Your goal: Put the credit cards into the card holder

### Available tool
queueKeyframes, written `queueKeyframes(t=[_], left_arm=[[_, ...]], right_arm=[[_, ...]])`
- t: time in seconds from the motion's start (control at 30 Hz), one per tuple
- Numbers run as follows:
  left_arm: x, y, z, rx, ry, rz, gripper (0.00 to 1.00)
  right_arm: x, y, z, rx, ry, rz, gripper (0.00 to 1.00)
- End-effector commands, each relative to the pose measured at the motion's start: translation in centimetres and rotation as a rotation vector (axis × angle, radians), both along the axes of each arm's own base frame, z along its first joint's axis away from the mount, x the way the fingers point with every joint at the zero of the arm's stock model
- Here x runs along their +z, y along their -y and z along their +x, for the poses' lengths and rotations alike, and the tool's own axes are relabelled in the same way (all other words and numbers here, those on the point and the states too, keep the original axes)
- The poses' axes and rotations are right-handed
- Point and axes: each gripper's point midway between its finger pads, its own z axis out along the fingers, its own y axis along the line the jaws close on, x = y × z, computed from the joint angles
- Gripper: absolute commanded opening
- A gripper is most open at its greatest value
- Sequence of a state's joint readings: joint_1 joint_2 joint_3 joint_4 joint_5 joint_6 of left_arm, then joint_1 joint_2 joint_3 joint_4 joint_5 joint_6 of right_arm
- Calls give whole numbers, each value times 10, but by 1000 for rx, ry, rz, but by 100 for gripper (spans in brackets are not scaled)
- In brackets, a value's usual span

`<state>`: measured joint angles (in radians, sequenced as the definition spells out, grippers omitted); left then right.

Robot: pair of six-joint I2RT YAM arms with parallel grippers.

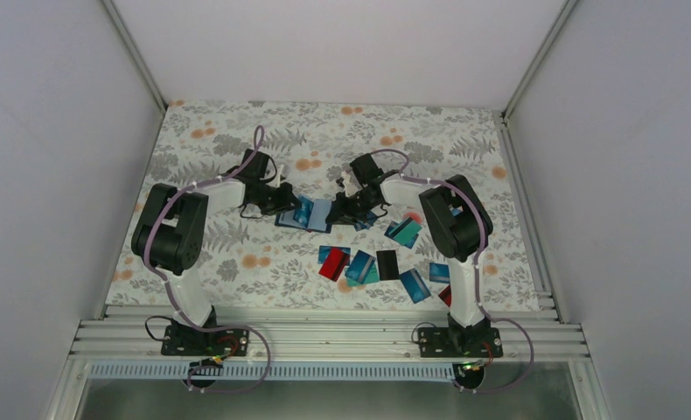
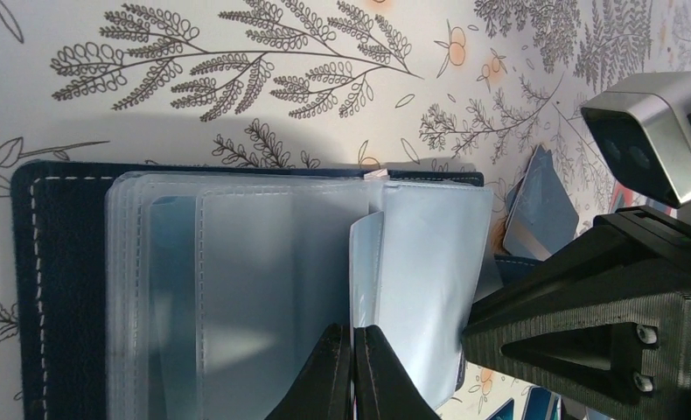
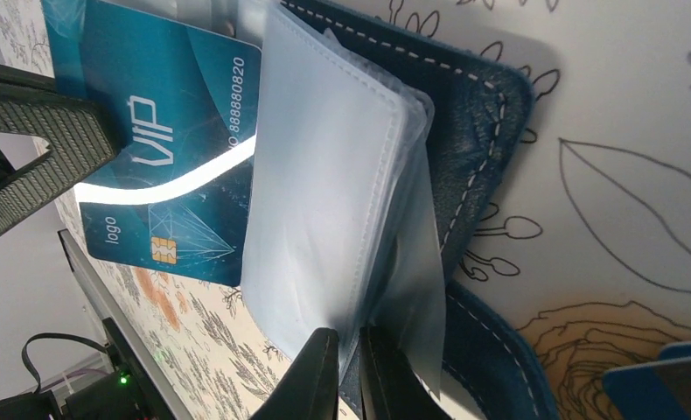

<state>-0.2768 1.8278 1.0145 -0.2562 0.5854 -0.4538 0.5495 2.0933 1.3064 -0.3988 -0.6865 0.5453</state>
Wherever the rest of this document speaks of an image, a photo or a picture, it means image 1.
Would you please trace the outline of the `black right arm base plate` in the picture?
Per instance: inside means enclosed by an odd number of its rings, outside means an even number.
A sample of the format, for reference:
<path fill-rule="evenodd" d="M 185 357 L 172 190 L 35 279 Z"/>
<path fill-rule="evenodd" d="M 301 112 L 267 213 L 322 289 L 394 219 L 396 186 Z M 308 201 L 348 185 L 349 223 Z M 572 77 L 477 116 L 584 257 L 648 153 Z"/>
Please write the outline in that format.
<path fill-rule="evenodd" d="M 465 331 L 449 327 L 422 326 L 416 339 L 423 358 L 501 358 L 504 356 L 499 330 L 494 327 Z"/>

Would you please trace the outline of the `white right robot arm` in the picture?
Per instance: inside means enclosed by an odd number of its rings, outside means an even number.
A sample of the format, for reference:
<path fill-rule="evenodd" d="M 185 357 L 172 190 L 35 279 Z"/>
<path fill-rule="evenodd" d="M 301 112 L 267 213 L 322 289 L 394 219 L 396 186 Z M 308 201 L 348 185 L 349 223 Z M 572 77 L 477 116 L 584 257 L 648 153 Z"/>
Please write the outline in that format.
<path fill-rule="evenodd" d="M 493 226 L 469 179 L 461 174 L 441 180 L 409 176 L 403 169 L 384 171 L 371 154 L 357 157 L 350 167 L 359 189 L 337 193 L 326 222 L 365 222 L 380 206 L 420 209 L 434 246 L 448 260 L 450 349 L 460 356 L 473 354 L 482 344 L 481 331 L 491 324 L 482 304 L 479 263 Z"/>

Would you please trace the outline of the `blue denim card holder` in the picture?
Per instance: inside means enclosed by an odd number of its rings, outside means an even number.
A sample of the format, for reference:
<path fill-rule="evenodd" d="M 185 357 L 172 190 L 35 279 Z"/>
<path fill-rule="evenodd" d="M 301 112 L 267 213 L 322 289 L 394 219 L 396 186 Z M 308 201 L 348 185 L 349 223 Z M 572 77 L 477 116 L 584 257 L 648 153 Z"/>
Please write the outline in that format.
<path fill-rule="evenodd" d="M 332 202 L 328 199 L 311 199 L 299 195 L 300 206 L 294 210 L 278 214 L 275 225 L 282 228 L 302 229 L 308 232 L 329 234 L 332 225 L 326 221 Z"/>

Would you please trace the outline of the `blue logo card front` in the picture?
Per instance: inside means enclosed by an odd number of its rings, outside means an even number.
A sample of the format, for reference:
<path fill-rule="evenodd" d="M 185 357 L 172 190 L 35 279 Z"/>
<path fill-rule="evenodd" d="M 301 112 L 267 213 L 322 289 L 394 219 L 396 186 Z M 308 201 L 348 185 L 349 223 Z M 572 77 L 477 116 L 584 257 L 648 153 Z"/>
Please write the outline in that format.
<path fill-rule="evenodd" d="M 314 201 L 305 195 L 298 197 L 300 206 L 295 210 L 293 221 L 301 228 L 307 229 L 310 225 L 311 214 L 314 208 Z"/>

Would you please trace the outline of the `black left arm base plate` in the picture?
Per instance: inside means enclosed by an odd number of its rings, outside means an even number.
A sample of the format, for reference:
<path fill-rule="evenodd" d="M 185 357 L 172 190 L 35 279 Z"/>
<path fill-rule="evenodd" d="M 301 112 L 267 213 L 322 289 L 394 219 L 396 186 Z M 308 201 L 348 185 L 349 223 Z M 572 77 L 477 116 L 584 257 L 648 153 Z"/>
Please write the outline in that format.
<path fill-rule="evenodd" d="M 200 332 L 186 325 L 171 324 L 165 328 L 160 353 L 163 356 L 246 356 L 249 332 L 226 329 Z"/>

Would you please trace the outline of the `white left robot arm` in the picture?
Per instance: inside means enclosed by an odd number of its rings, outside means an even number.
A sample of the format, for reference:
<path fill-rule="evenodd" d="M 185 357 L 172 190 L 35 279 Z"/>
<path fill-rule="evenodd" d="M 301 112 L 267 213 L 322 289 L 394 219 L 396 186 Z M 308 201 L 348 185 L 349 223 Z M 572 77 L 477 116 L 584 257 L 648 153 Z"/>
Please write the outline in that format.
<path fill-rule="evenodd" d="M 248 149 L 241 164 L 214 178 L 184 188 L 155 184 L 136 224 L 131 251 L 160 277 L 174 310 L 172 319 L 186 326 L 183 341 L 196 354 L 211 352 L 219 334 L 198 269 L 207 217 L 249 205 L 263 216 L 301 207 L 290 183 L 279 174 L 266 178 L 270 162 L 269 155 Z"/>

